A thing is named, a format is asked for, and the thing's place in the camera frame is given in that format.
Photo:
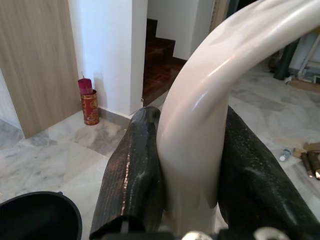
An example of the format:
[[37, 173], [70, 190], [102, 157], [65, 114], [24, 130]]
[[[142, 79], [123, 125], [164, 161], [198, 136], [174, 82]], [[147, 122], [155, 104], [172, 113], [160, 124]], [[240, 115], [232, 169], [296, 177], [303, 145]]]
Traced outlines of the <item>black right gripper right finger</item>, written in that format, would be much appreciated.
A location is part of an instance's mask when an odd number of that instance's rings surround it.
[[229, 107], [219, 174], [225, 236], [272, 227], [289, 237], [318, 237], [320, 222], [272, 152]]

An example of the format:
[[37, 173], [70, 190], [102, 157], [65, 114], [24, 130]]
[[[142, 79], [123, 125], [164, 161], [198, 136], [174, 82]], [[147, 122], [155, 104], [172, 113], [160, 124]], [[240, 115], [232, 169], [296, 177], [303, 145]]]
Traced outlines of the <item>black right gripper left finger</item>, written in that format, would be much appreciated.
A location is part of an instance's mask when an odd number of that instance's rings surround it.
[[118, 233], [156, 232], [166, 203], [165, 183], [157, 151], [160, 110], [139, 109], [106, 165], [90, 229], [90, 239]]

